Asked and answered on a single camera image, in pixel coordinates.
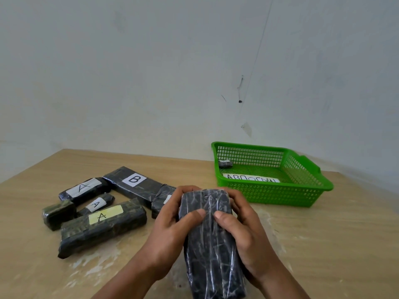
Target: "table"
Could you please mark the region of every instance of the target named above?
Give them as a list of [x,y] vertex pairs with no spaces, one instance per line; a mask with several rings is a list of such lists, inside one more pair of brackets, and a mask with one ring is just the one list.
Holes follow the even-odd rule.
[[[65,260],[41,218],[58,193],[127,166],[169,185],[216,186],[213,162],[65,149],[0,184],[2,298],[89,298],[145,242],[147,225]],[[399,216],[336,172],[312,208],[253,204],[286,267],[312,298],[398,298]],[[127,200],[112,192],[116,203]],[[191,298],[182,256],[146,298]],[[249,298],[261,298],[248,287]]]

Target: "person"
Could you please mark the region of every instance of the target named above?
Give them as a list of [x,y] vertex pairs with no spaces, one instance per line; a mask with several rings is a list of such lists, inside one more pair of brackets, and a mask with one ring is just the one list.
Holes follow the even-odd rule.
[[[257,213],[238,190],[222,188],[231,198],[232,214],[216,211],[216,222],[232,234],[248,281],[265,298],[309,299],[272,249]],[[164,278],[180,255],[190,230],[205,217],[205,210],[192,211],[176,222],[182,195],[200,190],[180,186],[162,207],[147,241],[133,258],[92,299],[142,299],[152,284]]]

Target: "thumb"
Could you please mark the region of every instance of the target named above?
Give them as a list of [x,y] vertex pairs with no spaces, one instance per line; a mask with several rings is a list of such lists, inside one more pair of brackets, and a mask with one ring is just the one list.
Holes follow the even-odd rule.
[[236,241],[248,238],[249,233],[247,231],[247,228],[243,226],[243,224],[240,221],[238,221],[238,219],[234,217],[232,214],[216,211],[214,216],[219,226],[221,226],[230,234],[232,234],[232,236],[236,239]]
[[204,209],[198,209],[187,213],[186,216],[184,216],[175,224],[175,229],[179,232],[179,235],[184,235],[184,237],[186,237],[192,228],[196,227],[202,222],[205,215],[206,212]]

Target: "black wrapped package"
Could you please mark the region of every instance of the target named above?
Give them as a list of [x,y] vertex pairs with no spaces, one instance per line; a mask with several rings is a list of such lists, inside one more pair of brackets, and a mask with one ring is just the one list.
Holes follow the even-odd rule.
[[61,201],[70,200],[75,206],[88,201],[105,192],[111,191],[110,185],[101,177],[90,178],[68,190],[58,194]]
[[162,185],[161,189],[158,191],[157,195],[151,203],[152,218],[157,218],[159,212],[161,212],[162,207],[167,203],[175,190],[176,188],[174,186],[166,184]]
[[137,198],[140,203],[151,209],[151,202],[162,187],[162,183],[147,178],[127,167],[120,167],[103,178],[112,188],[128,198]]
[[58,257],[67,258],[146,223],[147,212],[137,199],[65,222]]
[[61,224],[75,218],[76,206],[72,201],[62,201],[43,209],[43,221],[52,231],[59,230]]
[[232,213],[229,195],[224,190],[199,190],[182,196],[179,219],[204,209],[202,224],[188,234],[184,258],[194,299],[240,299],[246,290],[241,261],[232,235],[215,221],[215,211]]
[[95,211],[100,211],[108,206],[111,206],[114,200],[115,197],[109,193],[101,194],[95,200],[93,200],[91,203],[89,203],[87,206],[85,206],[83,209],[77,212],[76,215],[80,217],[80,216],[89,215]]
[[219,166],[219,169],[230,169],[233,167],[233,162],[230,161],[229,159],[217,161],[217,164]]

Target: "small black package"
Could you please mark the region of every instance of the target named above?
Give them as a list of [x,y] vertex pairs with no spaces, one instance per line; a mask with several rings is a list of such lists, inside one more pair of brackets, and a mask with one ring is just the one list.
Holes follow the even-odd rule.
[[175,190],[176,188],[174,186],[170,186],[167,184],[162,185],[161,189],[158,191],[157,195],[151,203],[151,217],[153,219],[157,218],[159,212],[161,212],[162,207],[167,203]]
[[59,230],[61,224],[75,218],[76,206],[66,200],[59,204],[47,206],[43,209],[43,221],[52,231]]
[[223,161],[217,161],[219,169],[230,169],[233,167],[233,162],[229,159],[225,159]]
[[115,200],[115,197],[109,193],[99,195],[95,200],[77,212],[77,217],[89,215],[95,211],[100,211],[108,206],[111,206]]
[[147,212],[137,199],[65,222],[58,257],[67,258],[146,223]]
[[246,296],[244,275],[232,235],[215,221],[215,211],[232,213],[224,190],[199,190],[182,196],[179,219],[204,209],[202,224],[187,235],[184,259],[194,299],[240,299]]
[[127,167],[120,167],[103,178],[112,188],[128,198],[137,198],[140,203],[151,209],[151,202],[162,187],[162,183],[147,178]]
[[90,178],[68,190],[58,194],[61,201],[70,200],[75,206],[88,201],[105,192],[111,191],[110,185],[101,177]]

